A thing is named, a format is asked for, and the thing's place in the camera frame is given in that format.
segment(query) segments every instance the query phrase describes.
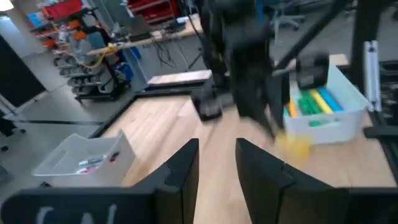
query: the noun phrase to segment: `black tape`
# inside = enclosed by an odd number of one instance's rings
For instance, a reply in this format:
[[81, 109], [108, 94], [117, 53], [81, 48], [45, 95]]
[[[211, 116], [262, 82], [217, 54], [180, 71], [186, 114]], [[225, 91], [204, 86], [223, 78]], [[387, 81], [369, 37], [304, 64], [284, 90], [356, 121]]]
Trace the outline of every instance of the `black tape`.
[[44, 120], [19, 120], [9, 119], [15, 123], [28, 123], [28, 124], [72, 124], [72, 125], [102, 125], [103, 121], [44, 121]]

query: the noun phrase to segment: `wire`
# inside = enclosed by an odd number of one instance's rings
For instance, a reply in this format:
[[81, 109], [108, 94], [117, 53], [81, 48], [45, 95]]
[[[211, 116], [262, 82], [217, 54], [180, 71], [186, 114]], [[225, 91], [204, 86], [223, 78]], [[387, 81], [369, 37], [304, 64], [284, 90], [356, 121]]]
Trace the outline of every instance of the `wire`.
[[97, 67], [98, 65], [100, 65], [102, 63], [102, 60], [105, 58], [107, 53], [108, 53], [108, 49], [106, 49], [106, 51], [101, 54], [101, 56], [99, 57], [98, 61], [96, 63], [94, 63], [94, 65], [85, 65], [84, 62], [80, 61], [80, 59], [78, 59], [75, 54], [68, 54], [68, 55], [72, 56], [76, 60], [76, 63], [81, 65], [81, 66], [83, 66], [83, 67], [95, 68], [95, 67]]
[[174, 46], [176, 46], [177, 52], [181, 55], [182, 59], [184, 60], [185, 65], [187, 66], [187, 70], [189, 70], [189, 65], [188, 65], [187, 59], [185, 58], [185, 55], [182, 52], [182, 48], [181, 48], [179, 42], [177, 41], [177, 43], [176, 43], [174, 41], [174, 36], [172, 36], [172, 42], [173, 42]]
[[156, 39], [152, 36], [151, 41], [153, 43], [153, 45], [155, 46], [156, 49], [156, 54], [157, 54], [157, 58], [160, 61], [160, 66], [162, 67], [163, 64], [168, 65], [171, 68], [177, 68], [177, 65], [175, 64], [173, 58], [170, 56], [170, 51], [169, 49], [166, 47], [166, 45], [164, 44], [163, 41], [156, 41]]
[[184, 10], [185, 10], [185, 13], [187, 14], [188, 19], [189, 19], [189, 23], [191, 23], [191, 26], [192, 26], [193, 30], [194, 30], [195, 33], [197, 34], [197, 36], [198, 36], [198, 38], [199, 38], [201, 44], [204, 46], [204, 45], [205, 45], [205, 42], [203, 41], [202, 37], [200, 36], [199, 32], [197, 31], [197, 28], [195, 27], [195, 25], [193, 25], [191, 15], [190, 15], [189, 10], [188, 10], [188, 6], [185, 4], [185, 2], [184, 2], [183, 4], [184, 4], [184, 7], [183, 7], [183, 8], [184, 8]]

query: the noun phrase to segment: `yellow object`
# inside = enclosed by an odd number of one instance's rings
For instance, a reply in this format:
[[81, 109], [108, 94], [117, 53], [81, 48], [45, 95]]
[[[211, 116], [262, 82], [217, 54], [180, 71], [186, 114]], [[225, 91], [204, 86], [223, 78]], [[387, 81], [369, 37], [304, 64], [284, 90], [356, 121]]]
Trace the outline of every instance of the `yellow object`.
[[296, 106], [294, 105], [294, 102], [291, 97], [290, 97], [290, 101], [289, 101], [289, 114], [292, 118], [298, 118], [298, 116], [299, 116], [297, 114]]
[[74, 54], [69, 54], [69, 55], [72, 56], [73, 58], [75, 58], [79, 65], [81, 65], [83, 67], [86, 67], [86, 68], [95, 68], [95, 67], [97, 67], [98, 65], [101, 64], [102, 59], [104, 59], [104, 57], [107, 54], [109, 54], [111, 52], [114, 52], [115, 50], [116, 50], [116, 45], [115, 44], [108, 44], [108, 47], [107, 47], [106, 51], [103, 54], [101, 54], [101, 56], [99, 57], [98, 61], [94, 65], [85, 65], [85, 64], [83, 64], [83, 62], [79, 61], [79, 59], [76, 57], [76, 55], [74, 55]]
[[285, 133], [279, 133], [276, 136], [276, 146], [283, 150], [284, 155], [291, 164], [303, 164], [308, 161], [310, 155], [310, 139], [300, 138], [298, 136], [287, 136]]
[[322, 96], [316, 90], [309, 90], [309, 92], [325, 114], [333, 113], [333, 110], [331, 110], [328, 103], [322, 98]]

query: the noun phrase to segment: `white plastic bin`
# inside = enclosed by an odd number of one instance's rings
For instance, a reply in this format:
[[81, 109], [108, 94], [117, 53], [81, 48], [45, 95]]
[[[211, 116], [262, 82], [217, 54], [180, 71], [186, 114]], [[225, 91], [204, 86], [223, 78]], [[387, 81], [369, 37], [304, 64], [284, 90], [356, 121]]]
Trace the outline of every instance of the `white plastic bin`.
[[[104, 160], [95, 170], [78, 173], [82, 168], [79, 162], [101, 156]], [[45, 177], [45, 181], [54, 187], [119, 187], [134, 158], [123, 131], [115, 138], [87, 139], [72, 134], [45, 158], [33, 174]]]
[[[284, 115], [287, 135], [308, 137], [312, 144], [345, 142], [356, 136], [362, 126], [369, 101], [336, 66], [329, 66], [328, 75], [326, 88], [343, 107], [343, 111], [333, 114], [299, 116], [298, 118]], [[327, 124], [310, 127], [309, 123], [312, 121], [327, 121]]]

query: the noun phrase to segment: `desk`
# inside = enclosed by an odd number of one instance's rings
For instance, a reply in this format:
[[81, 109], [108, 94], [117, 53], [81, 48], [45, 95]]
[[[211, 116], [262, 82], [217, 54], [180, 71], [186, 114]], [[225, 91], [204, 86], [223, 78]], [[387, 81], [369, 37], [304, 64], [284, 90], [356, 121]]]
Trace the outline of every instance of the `desk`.
[[[342, 57], [337, 59], [342, 62], [345, 58]], [[206, 78], [209, 71], [194, 75]], [[176, 82], [178, 77], [186, 76], [181, 73], [155, 77], [151, 82]], [[369, 125], [366, 114], [363, 126]], [[251, 223], [236, 170], [236, 138], [246, 138], [284, 159], [264, 131], [252, 121], [240, 119], [236, 109], [224, 111], [220, 121], [202, 124], [188, 96], [138, 99], [103, 137], [115, 136], [120, 129], [126, 133], [137, 156], [122, 183], [125, 187], [146, 177], [189, 139], [199, 139], [196, 224]], [[308, 163], [299, 169], [334, 187], [396, 187], [379, 142], [366, 139], [361, 131], [347, 143], [315, 146]]]
[[[330, 61], [333, 62], [334, 65], [346, 65], [348, 63], [347, 58], [343, 54], [335, 54], [330, 55]], [[294, 65], [295, 60], [292, 60], [289, 63], [290, 65]], [[171, 74], [171, 75], [160, 75], [152, 77], [148, 84], [161, 84], [161, 83], [172, 83], [172, 82], [185, 82], [190, 80], [200, 80], [200, 79], [207, 79], [211, 76], [210, 70], [202, 70], [196, 72], [183, 72], [178, 74]]]
[[[199, 17], [193, 16], [192, 22], [193, 22], [193, 25], [195, 26], [196, 30], [198, 32], [202, 32]], [[186, 37], [186, 36], [190, 36], [190, 35], [195, 35], [195, 30], [193, 29], [190, 21], [187, 21], [187, 22], [185, 22], [185, 29], [181, 30], [180, 32], [176, 32], [174, 34], [166, 34], [164, 37], [162, 37], [162, 33], [159, 30], [153, 31], [151, 34], [155, 40], [161, 41], [161, 40], [170, 40], [173, 38], [181, 38], [181, 37]], [[147, 44], [151, 44], [151, 43], [152, 43], [151, 39], [145, 39], [145, 40], [140, 40], [140, 41], [136, 41], [136, 42], [127, 42], [119, 47], [116, 47], [116, 50], [128, 49], [131, 47], [147, 45]], [[87, 52], [86, 54], [87, 55], [102, 54], [102, 53], [106, 52], [106, 50], [107, 50], [107, 48], [105, 47], [102, 49], [91, 50], [91, 51]]]

